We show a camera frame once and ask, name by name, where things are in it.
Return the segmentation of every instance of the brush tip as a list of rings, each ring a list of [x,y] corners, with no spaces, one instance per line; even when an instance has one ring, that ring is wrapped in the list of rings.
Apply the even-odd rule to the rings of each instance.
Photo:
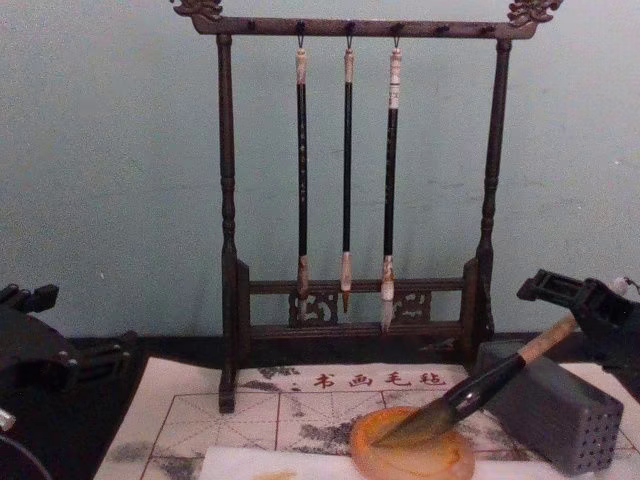
[[[393,320],[393,302],[382,302],[382,333],[387,333]]]

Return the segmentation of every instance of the pale blue wall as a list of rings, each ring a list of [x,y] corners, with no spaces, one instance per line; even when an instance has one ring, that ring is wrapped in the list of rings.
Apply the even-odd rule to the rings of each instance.
[[[226,1],[227,15],[501,20],[508,0]],[[64,334],[220,333],[215,39],[168,2],[9,0],[0,23],[0,282],[54,282]],[[545,267],[640,276],[636,0],[567,0],[512,54],[494,244],[498,330],[561,310],[515,299]],[[494,42],[402,40],[396,272],[459,275],[479,235]],[[344,39],[309,38],[310,255],[336,278]],[[378,276],[390,40],[355,39],[355,275]],[[293,38],[234,40],[237,243],[295,278]],[[286,308],[254,304],[257,322]],[[440,310],[451,310],[441,305]],[[354,317],[378,318],[376,297]]]

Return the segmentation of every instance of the hook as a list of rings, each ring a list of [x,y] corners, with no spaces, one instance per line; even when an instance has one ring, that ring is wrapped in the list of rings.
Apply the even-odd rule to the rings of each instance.
[[[298,21],[296,24],[296,34],[298,35],[298,46],[302,48],[304,44],[304,22],[302,20]]]
[[[400,30],[402,30],[403,28],[404,23],[396,23],[391,28],[391,31],[393,32],[393,43],[395,44],[396,48],[398,48],[398,45],[400,44]]]
[[[353,41],[353,31],[356,28],[355,22],[347,23],[347,48],[351,48],[351,42]]]

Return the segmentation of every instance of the carved lattice panel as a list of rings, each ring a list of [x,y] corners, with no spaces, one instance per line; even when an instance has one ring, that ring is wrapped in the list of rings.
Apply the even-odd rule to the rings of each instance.
[[[393,299],[395,325],[424,324],[431,320],[431,292],[396,294]]]
[[[338,294],[317,293],[307,298],[304,322],[298,318],[297,294],[289,295],[289,325],[291,327],[321,327],[338,323]]]

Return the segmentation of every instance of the wooden brush rack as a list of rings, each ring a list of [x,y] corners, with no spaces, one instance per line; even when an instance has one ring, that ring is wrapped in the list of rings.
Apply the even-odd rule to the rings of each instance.
[[[233,412],[238,369],[246,361],[253,339],[378,336],[378,322],[340,324],[338,322],[338,280],[310,282],[312,298],[307,313],[313,320],[301,321],[297,314],[297,282],[255,281],[249,267],[238,259],[235,235],[235,153],[233,95],[231,77],[231,43],[234,35],[289,35],[299,33],[304,24],[305,36],[465,38],[494,40],[497,59],[493,86],[493,103],[489,128],[484,200],[480,223],[480,240],[473,258],[464,264],[461,277],[398,279],[395,283],[395,319],[387,335],[419,335],[430,339],[455,340],[456,348],[472,358],[478,345],[493,335],[491,314],[491,274],[493,247],[491,233],[495,213],[496,190],[500,171],[502,132],[509,53],[513,40],[532,38],[540,23],[551,20],[550,10],[563,0],[515,0],[510,6],[508,22],[446,22],[388,20],[324,20],[303,18],[251,18],[222,16],[221,0],[182,0],[176,13],[190,17],[196,31],[216,35],[218,46],[218,95],[220,127],[220,174],[222,186],[222,319],[225,362],[219,389],[220,411]],[[379,292],[380,280],[354,280],[353,294]],[[432,292],[460,291],[460,317],[457,321],[431,321]],[[288,295],[289,324],[252,326],[251,295]],[[328,307],[329,318],[324,313]]]

